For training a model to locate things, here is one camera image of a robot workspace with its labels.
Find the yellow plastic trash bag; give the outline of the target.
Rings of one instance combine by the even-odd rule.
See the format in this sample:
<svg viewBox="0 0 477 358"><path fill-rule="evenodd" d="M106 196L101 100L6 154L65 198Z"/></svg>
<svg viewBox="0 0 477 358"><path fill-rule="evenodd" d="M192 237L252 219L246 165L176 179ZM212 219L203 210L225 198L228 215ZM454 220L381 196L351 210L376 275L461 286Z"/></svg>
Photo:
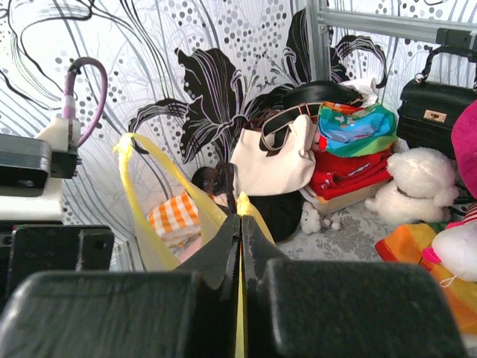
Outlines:
<svg viewBox="0 0 477 358"><path fill-rule="evenodd" d="M137 144L183 187L148 213L129 170ZM124 134L114 149L145 265L136 287L152 306L141 316L152 356L272 357L259 287L279 250L250 199L198 189L143 135Z"/></svg>

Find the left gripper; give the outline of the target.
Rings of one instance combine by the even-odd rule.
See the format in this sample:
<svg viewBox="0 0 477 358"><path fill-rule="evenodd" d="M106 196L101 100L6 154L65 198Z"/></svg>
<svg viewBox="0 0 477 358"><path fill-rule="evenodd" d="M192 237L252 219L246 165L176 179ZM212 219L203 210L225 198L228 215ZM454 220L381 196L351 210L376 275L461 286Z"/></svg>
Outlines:
<svg viewBox="0 0 477 358"><path fill-rule="evenodd" d="M29 275L51 270L107 270L114 234L104 225L1 223L1 297Z"/></svg>

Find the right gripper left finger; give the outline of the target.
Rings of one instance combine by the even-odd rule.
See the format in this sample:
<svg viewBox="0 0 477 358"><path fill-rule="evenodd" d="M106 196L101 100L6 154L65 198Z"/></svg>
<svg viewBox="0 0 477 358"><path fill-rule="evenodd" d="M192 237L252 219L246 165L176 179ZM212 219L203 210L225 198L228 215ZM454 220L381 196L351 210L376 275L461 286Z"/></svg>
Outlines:
<svg viewBox="0 0 477 358"><path fill-rule="evenodd" d="M47 271L1 316L3 357L233 357L240 219L173 271Z"/></svg>

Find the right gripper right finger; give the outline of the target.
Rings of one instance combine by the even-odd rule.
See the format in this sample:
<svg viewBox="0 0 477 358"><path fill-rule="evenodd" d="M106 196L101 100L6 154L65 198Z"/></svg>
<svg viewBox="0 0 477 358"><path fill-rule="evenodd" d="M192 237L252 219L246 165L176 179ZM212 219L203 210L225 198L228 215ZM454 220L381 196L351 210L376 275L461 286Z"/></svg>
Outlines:
<svg viewBox="0 0 477 358"><path fill-rule="evenodd" d="M413 264L291 260L241 220L246 357L465 357L435 279Z"/></svg>

